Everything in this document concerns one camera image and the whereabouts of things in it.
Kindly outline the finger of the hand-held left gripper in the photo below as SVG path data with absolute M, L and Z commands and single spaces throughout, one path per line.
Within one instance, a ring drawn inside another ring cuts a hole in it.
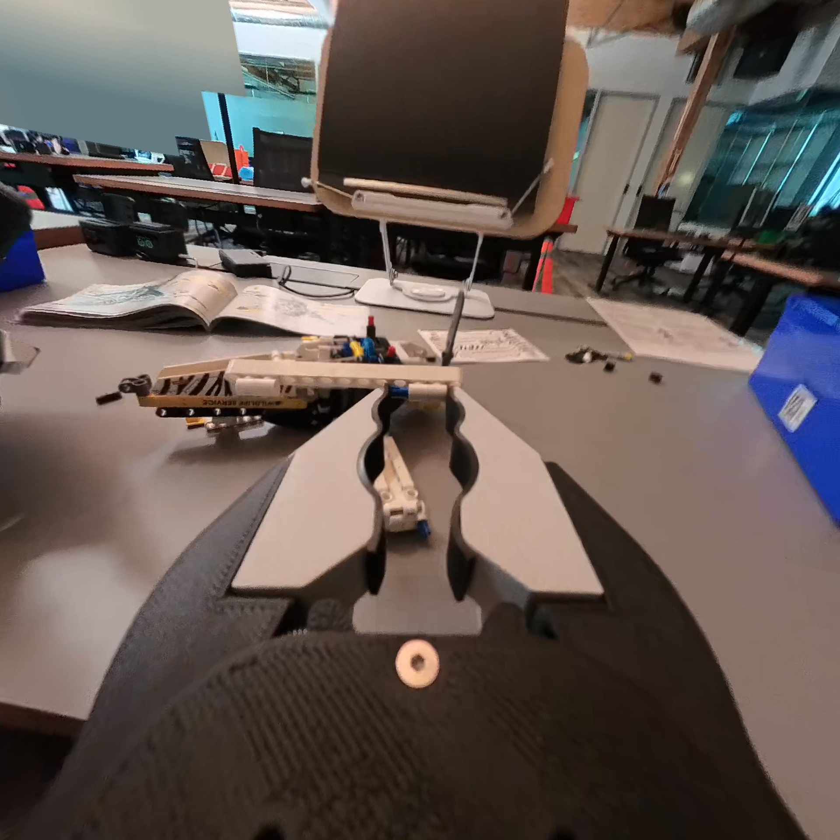
M 39 348 L 15 339 L 1 330 L 1 374 L 20 375 L 38 358 Z

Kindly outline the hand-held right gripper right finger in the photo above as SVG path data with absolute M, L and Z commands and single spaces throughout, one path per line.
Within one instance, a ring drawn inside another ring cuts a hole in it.
M 459 387 L 446 428 L 459 488 L 446 552 L 455 599 L 601 600 L 604 585 L 540 454 Z

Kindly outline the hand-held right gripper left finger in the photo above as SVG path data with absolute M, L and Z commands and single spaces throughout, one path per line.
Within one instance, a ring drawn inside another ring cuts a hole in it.
M 382 504 L 364 458 L 382 443 L 382 389 L 290 456 L 232 580 L 239 595 L 362 597 L 385 577 Z

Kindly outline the long white lego beam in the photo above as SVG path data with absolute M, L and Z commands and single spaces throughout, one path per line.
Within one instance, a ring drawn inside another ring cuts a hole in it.
M 460 387 L 463 374 L 456 367 L 431 364 L 241 358 L 228 363 L 224 380 L 232 396 L 240 398 L 301 400 L 321 392 L 394 386 L 409 398 L 434 400 Z

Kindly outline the zebra striped lego airplane model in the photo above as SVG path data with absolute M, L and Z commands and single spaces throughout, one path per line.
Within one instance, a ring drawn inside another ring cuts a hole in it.
M 455 340 L 460 318 L 451 317 L 448 347 Z M 320 429 L 363 400 L 372 391 L 337 390 L 321 392 L 303 399 L 254 399 L 231 394 L 224 373 L 234 359 L 266 360 L 282 358 L 297 361 L 340 361 L 374 364 L 403 364 L 395 343 L 388 343 L 375 334 L 375 321 L 369 317 L 366 334 L 353 337 L 310 337 L 303 339 L 293 351 L 274 351 L 242 355 L 222 360 L 165 367 L 155 377 L 147 374 L 126 377 L 119 384 L 122 395 L 133 395 L 141 407 L 154 409 L 160 418 L 183 418 L 188 427 L 204 427 L 209 433 L 229 428 L 249 427 L 263 422 L 284 427 Z M 391 409 L 412 403 L 421 407 L 439 406 L 455 395 L 409 398 L 394 386 L 382 388 L 385 403 Z

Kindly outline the black electronic device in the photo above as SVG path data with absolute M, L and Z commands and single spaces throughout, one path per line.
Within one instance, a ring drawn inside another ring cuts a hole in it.
M 168 224 L 126 224 L 84 217 L 79 228 L 83 242 L 100 256 L 134 257 L 167 265 L 180 265 L 188 258 L 183 231 Z

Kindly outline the zebra striped sticker sheet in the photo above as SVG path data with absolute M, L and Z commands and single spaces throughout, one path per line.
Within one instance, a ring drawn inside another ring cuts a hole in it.
M 550 357 L 514 329 L 458 331 L 452 348 L 445 330 L 420 329 L 418 338 L 449 364 L 548 362 Z

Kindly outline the open instruction booklet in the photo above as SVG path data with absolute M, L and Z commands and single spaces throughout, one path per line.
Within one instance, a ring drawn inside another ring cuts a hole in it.
M 268 285 L 236 285 L 219 272 L 185 271 L 132 285 L 94 284 L 22 309 L 28 326 L 251 332 L 326 337 L 364 335 L 371 313 L 355 303 L 304 298 Z

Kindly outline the wooden workbench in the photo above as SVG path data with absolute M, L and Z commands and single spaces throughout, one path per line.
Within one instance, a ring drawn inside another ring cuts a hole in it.
M 5 163 L 27 163 L 52 170 L 64 169 L 81 186 L 92 186 L 112 192 L 124 191 L 194 201 L 232 203 L 308 214 L 316 213 L 322 206 L 317 197 L 310 192 L 170 176 L 173 169 L 168 164 L 144 164 L 84 155 L 39 155 L 6 151 L 1 152 L 1 159 Z

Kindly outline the black power adapter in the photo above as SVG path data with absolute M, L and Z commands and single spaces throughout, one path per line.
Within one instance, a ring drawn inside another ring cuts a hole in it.
M 274 279 L 271 261 L 254 250 L 220 248 L 219 267 L 239 279 Z

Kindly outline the large printed paper sheet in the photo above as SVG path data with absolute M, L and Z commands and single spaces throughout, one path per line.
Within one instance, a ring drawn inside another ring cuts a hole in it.
M 586 302 L 637 356 L 747 374 L 763 357 L 761 346 L 699 314 L 601 298 Z

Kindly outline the orange traffic cone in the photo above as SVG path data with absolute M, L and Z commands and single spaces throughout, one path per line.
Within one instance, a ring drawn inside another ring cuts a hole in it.
M 553 287 L 553 256 L 557 238 L 546 237 L 542 241 L 539 252 L 539 258 L 535 265 L 534 275 L 531 283 L 531 291 L 539 292 L 543 295 L 552 295 L 554 293 Z

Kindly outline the black office chair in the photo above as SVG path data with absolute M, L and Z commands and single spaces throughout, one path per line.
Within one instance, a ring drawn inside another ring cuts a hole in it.
M 253 185 L 311 193 L 312 138 L 253 128 Z

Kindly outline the wooden desk with black legs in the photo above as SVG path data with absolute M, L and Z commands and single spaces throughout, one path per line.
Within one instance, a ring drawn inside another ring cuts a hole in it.
M 744 338 L 751 330 L 767 301 L 771 290 L 780 284 L 796 286 L 806 291 L 838 297 L 838 273 L 818 268 L 796 266 L 755 254 L 756 245 L 746 239 L 725 237 L 702 237 L 693 234 L 666 232 L 648 228 L 609 227 L 606 230 L 609 238 L 606 252 L 595 281 L 594 292 L 600 295 L 604 289 L 606 279 L 618 247 L 624 240 L 643 240 L 661 245 L 692 245 L 698 246 L 702 258 L 698 270 L 686 289 L 682 299 L 691 303 L 710 264 L 715 265 L 714 272 L 706 295 L 697 304 L 696 312 L 709 314 L 711 305 L 722 290 L 723 282 L 731 268 L 745 270 L 753 278 L 750 290 L 745 294 L 742 305 L 731 322 L 730 331 Z

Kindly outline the large black computer monitor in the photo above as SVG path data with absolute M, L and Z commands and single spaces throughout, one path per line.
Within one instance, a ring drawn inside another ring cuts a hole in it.
M 572 2 L 341 1 L 311 184 L 332 213 L 534 238 L 568 194 L 588 84 Z

